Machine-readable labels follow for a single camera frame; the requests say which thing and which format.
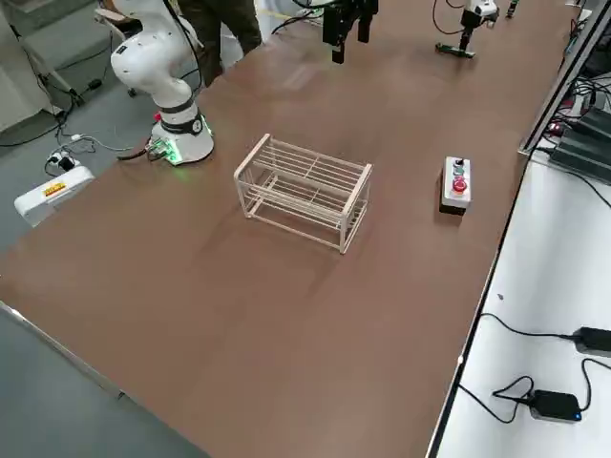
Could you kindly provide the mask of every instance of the black pants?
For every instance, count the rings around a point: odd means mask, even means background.
[[[179,5],[203,43],[199,58],[206,86],[222,74],[221,23],[238,38],[244,55],[262,43],[254,0],[179,0]]]

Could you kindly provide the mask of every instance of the wire rack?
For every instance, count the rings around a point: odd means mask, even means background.
[[[353,164],[265,135],[234,174],[247,218],[346,253],[369,203],[372,165]]]

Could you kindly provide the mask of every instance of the electronic device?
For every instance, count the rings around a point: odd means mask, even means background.
[[[606,102],[606,96],[601,97],[598,93],[593,94],[595,106],[590,107],[578,122],[573,124],[575,132],[590,135],[593,138],[611,143],[611,114],[596,107],[599,100]]]
[[[611,331],[582,327],[573,334],[579,353],[611,358]]]
[[[86,167],[77,165],[68,172],[32,189],[14,202],[15,209],[32,227],[55,213],[57,206],[73,197],[94,179]]]
[[[507,9],[507,13],[505,14],[505,17],[507,19],[511,19],[514,17],[518,4],[519,4],[519,0],[512,0],[512,3],[509,4],[509,8]]]
[[[204,159],[214,148],[212,131],[189,85],[173,76],[195,46],[202,46],[195,30],[168,0],[115,0],[115,7],[142,23],[142,32],[125,40],[111,63],[119,80],[148,93],[159,107],[161,120],[149,147],[173,165]]]
[[[441,178],[439,211],[464,215],[471,204],[471,162],[462,157],[446,157]]]
[[[474,30],[484,24],[491,29],[495,26],[497,19],[498,6],[494,0],[467,0],[460,19],[460,25],[463,27],[460,35],[460,45],[456,47],[437,43],[435,49],[437,52],[473,59],[475,53],[467,51],[467,47],[471,42]]]
[[[550,153],[550,162],[611,182],[609,142],[565,129],[560,143]]]
[[[524,403],[533,418],[563,423],[581,421],[579,401],[573,394],[536,389]]]
[[[333,62],[343,64],[346,39],[358,20],[358,40],[369,42],[373,15],[379,11],[378,0],[339,0],[328,5],[323,13],[323,41],[333,50]]]

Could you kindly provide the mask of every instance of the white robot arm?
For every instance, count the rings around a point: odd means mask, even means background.
[[[457,57],[473,58],[474,52],[467,51],[474,30],[486,24],[492,28],[498,19],[498,6],[494,0],[467,0],[465,9],[462,11],[460,25],[463,27],[460,36],[460,46],[454,47],[437,43],[437,52],[453,54]]]
[[[111,63],[119,80],[148,93],[159,107],[161,121],[153,129],[150,150],[174,165],[204,159],[214,147],[212,133],[189,85],[173,76],[201,46],[195,30],[167,0],[114,3],[123,15],[142,23],[142,32],[124,41]]]
[[[496,19],[498,19],[498,6],[493,0],[468,0],[465,5],[465,11],[477,16],[477,18],[472,18],[472,20],[469,21],[469,19],[465,19],[465,14],[463,14],[461,23],[467,21],[473,28],[479,27],[484,22],[491,27],[496,22]]]

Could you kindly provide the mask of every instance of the white table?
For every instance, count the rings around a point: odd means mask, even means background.
[[[594,184],[611,200],[611,187]],[[583,325],[611,329],[610,298],[611,210],[578,178],[531,162],[483,311],[519,330],[570,334]],[[503,418],[514,404],[491,393],[521,375],[536,388],[573,393],[583,406],[583,358],[570,342],[518,336],[482,318],[461,384]],[[437,456],[608,457],[611,372],[587,369],[592,405],[576,425],[535,420],[525,406],[502,425],[459,390]]]

